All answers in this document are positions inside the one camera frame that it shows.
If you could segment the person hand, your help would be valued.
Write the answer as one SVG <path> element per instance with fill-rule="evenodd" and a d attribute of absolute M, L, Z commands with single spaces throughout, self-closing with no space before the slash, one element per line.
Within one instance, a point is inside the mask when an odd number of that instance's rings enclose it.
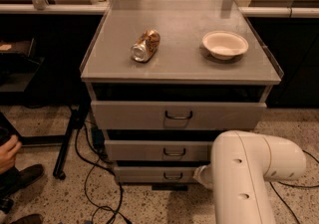
<path fill-rule="evenodd" d="M 17 135 L 12 135 L 7 142 L 0 146 L 0 174 L 15 165 L 16 155 L 21 147 L 22 143 Z"/>

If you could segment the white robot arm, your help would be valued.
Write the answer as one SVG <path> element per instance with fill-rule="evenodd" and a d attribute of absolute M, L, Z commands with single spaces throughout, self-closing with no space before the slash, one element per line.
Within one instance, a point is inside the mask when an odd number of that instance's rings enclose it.
<path fill-rule="evenodd" d="M 305 169 L 306 156 L 293 141 L 230 130 L 215 139 L 210 164 L 193 178 L 213 191 L 216 224 L 276 224 L 265 183 L 296 180 Z"/>

